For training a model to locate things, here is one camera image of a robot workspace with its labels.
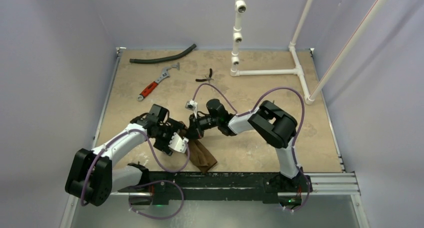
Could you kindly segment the brown cloth napkin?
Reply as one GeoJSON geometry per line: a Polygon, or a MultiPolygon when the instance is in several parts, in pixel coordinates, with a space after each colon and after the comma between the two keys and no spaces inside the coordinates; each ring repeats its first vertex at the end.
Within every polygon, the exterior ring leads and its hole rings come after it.
{"type": "Polygon", "coordinates": [[[188,155],[188,151],[185,152],[185,155],[203,174],[210,171],[218,163],[212,153],[197,139],[189,139],[187,144],[190,155],[188,155]]]}

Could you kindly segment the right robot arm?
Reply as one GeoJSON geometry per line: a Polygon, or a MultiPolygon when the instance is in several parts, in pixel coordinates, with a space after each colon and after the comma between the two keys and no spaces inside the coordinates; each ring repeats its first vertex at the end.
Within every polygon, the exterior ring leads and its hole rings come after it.
{"type": "Polygon", "coordinates": [[[275,148],[279,173],[282,175],[280,184],[288,192],[300,186],[294,149],[297,135],[296,119],[265,100],[253,111],[246,114],[229,113],[219,99],[214,98],[206,103],[208,113],[198,115],[197,112],[189,116],[189,126],[185,137],[198,140],[204,137],[206,130],[217,128],[223,135],[234,137],[247,131],[256,131],[267,144],[275,148]]]}

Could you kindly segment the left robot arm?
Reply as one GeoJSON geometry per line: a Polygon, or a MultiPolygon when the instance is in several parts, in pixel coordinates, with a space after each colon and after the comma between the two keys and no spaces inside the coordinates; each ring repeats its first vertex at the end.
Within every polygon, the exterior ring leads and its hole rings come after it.
{"type": "Polygon", "coordinates": [[[179,133],[184,125],[169,117],[169,110],[154,104],[149,112],[131,119],[129,124],[109,141],[90,150],[82,148],[73,158],[65,191],[79,198],[81,206],[102,205],[111,193],[132,188],[142,193],[151,185],[149,169],[129,163],[114,170],[115,165],[137,146],[148,143],[153,152],[171,155],[187,153],[188,139],[179,133]]]}

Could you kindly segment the black pliers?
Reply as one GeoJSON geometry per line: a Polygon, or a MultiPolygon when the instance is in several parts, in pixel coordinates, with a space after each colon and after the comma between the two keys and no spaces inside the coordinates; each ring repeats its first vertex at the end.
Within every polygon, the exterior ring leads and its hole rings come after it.
{"type": "Polygon", "coordinates": [[[209,73],[208,75],[205,75],[204,78],[196,78],[195,81],[198,83],[203,83],[203,82],[208,82],[210,83],[211,81],[213,81],[213,69],[210,68],[209,69],[209,73]]]}

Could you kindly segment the red handled adjustable wrench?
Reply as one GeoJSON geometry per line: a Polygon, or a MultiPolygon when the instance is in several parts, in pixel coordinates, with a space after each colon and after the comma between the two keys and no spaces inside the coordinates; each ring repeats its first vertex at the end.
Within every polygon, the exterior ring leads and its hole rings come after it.
{"type": "Polygon", "coordinates": [[[170,77],[169,70],[171,70],[171,69],[177,69],[179,71],[180,70],[180,63],[177,62],[176,64],[173,64],[171,66],[164,67],[161,71],[161,75],[159,76],[159,78],[157,78],[156,80],[151,82],[148,86],[146,86],[142,90],[142,92],[140,92],[140,94],[137,96],[137,100],[139,102],[144,100],[159,85],[160,82],[162,82],[166,78],[169,78],[170,77]]]}

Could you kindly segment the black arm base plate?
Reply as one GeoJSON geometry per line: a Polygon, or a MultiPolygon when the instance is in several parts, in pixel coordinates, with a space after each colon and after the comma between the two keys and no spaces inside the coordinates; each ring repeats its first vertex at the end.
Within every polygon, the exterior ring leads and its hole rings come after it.
{"type": "Polygon", "coordinates": [[[311,178],[298,174],[286,178],[279,172],[179,172],[151,171],[142,184],[127,186],[121,193],[145,193],[154,205],[171,200],[259,201],[264,204],[300,205],[313,191],[311,178]]]}

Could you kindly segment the aluminium frame rail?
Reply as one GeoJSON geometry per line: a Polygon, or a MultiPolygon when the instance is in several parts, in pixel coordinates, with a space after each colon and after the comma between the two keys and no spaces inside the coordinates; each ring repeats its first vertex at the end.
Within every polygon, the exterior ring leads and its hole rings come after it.
{"type": "MultiPolygon", "coordinates": [[[[259,107],[264,101],[266,101],[263,97],[259,98],[259,100],[256,102],[253,110],[257,107],[259,107]]],[[[246,114],[242,113],[239,114],[237,112],[234,112],[232,114],[237,114],[237,115],[244,115],[246,114]]],[[[298,136],[298,134],[301,131],[301,124],[297,124],[296,127],[296,132],[298,136]]],[[[186,129],[188,127],[185,126],[185,128],[179,132],[180,136],[185,137],[186,135],[186,129]]],[[[98,128],[96,130],[96,134],[95,137],[93,139],[93,144],[91,149],[98,147],[100,145],[97,144],[99,137],[101,135],[101,129],[98,128]]],[[[312,192],[310,194],[307,195],[303,195],[301,198],[301,203],[299,205],[283,205],[281,203],[278,203],[281,208],[284,211],[287,211],[289,213],[295,213],[297,212],[300,208],[304,207],[304,205],[306,204],[306,201],[309,199],[310,196],[350,196],[353,202],[353,211],[355,213],[356,216],[356,220],[358,223],[358,226],[361,228],[365,228],[367,226],[366,222],[365,222],[365,214],[363,211],[360,210],[361,208],[361,201],[360,201],[360,189],[359,189],[359,185],[357,182],[357,177],[354,173],[352,172],[336,172],[336,173],[331,173],[331,172],[324,172],[324,173],[305,173],[303,171],[302,166],[298,163],[297,158],[296,158],[296,150],[295,150],[295,140],[294,140],[294,149],[293,151],[295,152],[295,160],[297,163],[297,166],[299,168],[299,174],[303,174],[305,176],[310,176],[310,181],[311,181],[311,185],[312,185],[312,192]]],[[[186,156],[185,159],[185,164],[188,164],[190,162],[190,159],[188,156],[186,156]]],[[[150,171],[149,172],[167,172],[167,173],[180,173],[180,172],[187,172],[185,171],[184,168],[179,168],[178,170],[171,170],[171,171],[166,171],[164,169],[160,170],[160,171],[150,171]]],[[[151,202],[153,204],[153,200],[152,198],[149,198],[148,195],[144,192],[137,192],[134,195],[131,195],[129,192],[120,192],[120,191],[115,191],[112,192],[109,196],[111,195],[125,195],[127,196],[129,199],[132,198],[136,198],[136,197],[140,197],[140,198],[145,198],[147,201],[151,202]]],[[[75,197],[71,194],[69,194],[69,200],[68,200],[68,207],[62,217],[62,221],[61,221],[61,227],[63,228],[70,228],[73,225],[74,222],[74,218],[75,218],[75,212],[77,207],[82,207],[80,204],[80,199],[78,197],[75,197]]]]}

